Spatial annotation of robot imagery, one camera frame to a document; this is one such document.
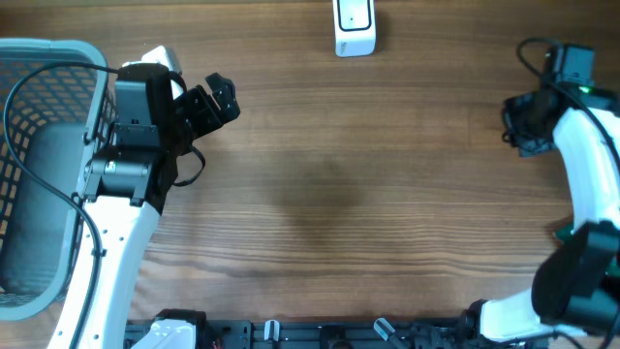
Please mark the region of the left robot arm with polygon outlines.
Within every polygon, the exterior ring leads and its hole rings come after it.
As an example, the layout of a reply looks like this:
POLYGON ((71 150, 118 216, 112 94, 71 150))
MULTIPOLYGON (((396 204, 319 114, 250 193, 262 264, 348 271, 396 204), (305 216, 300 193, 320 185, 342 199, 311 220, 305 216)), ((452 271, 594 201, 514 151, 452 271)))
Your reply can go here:
POLYGON ((84 167, 83 236, 51 348, 120 348, 140 263, 194 140, 236 120, 234 83, 218 73, 189 88, 158 63, 119 69, 117 120, 84 167), (175 96, 172 87, 181 86, 175 96))

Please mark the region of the green 3M gloves packet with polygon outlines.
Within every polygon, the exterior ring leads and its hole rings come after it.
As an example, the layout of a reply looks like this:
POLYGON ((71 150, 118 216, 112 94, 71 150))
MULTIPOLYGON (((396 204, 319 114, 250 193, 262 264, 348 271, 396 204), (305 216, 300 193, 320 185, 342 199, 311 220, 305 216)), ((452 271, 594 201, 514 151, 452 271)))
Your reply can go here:
MULTIPOLYGON (((561 228, 559 228, 555 233, 554 236, 561 241, 562 243, 569 241, 574 234, 574 224, 573 223, 568 223, 564 226, 562 226, 561 228)), ((619 277, 619 255, 615 255, 612 260, 610 265, 607 267, 606 269, 606 275, 610 276, 610 277, 619 277)))

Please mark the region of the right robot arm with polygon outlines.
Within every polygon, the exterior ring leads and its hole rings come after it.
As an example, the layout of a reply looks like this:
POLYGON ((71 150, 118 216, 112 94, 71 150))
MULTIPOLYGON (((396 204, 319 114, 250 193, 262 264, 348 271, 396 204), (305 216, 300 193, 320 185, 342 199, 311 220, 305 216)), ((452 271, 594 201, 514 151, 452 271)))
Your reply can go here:
POLYGON ((560 152, 570 186, 573 227, 540 265, 529 289, 480 301, 463 315, 464 330, 498 348, 527 347, 551 337, 599 335, 607 348, 619 334, 619 96, 595 86, 595 51, 544 39, 542 69, 515 49, 539 82, 504 103, 503 140, 520 156, 560 152))

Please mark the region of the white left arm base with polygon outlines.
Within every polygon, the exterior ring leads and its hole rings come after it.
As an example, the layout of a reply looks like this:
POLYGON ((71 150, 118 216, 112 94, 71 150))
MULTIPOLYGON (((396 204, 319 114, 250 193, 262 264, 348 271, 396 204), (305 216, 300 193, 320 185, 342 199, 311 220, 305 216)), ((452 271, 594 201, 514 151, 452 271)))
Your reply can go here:
POLYGON ((209 338, 209 326, 203 311, 164 309, 155 316, 149 331, 133 348, 209 348, 209 338))

